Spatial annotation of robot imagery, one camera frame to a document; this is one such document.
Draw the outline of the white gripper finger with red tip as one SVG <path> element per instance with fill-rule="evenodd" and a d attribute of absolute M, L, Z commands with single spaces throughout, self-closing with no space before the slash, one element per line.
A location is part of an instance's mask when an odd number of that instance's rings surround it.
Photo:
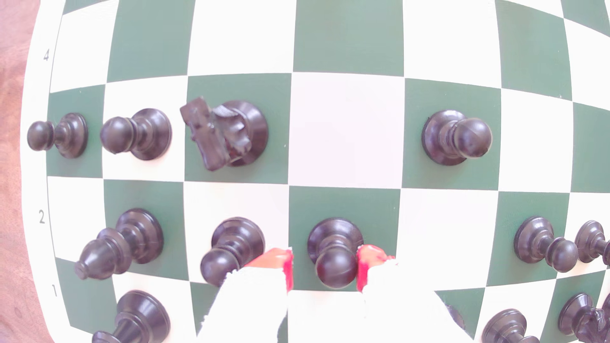
<path fill-rule="evenodd" d="M 361 342 L 472 342 L 427 284 L 410 283 L 408 271 L 382 248 L 357 250 L 357 290 L 362 293 Z"/>
<path fill-rule="evenodd" d="M 197 342 L 278 342 L 293 289 L 291 248 L 272 248 L 231 272 L 203 317 Z"/>

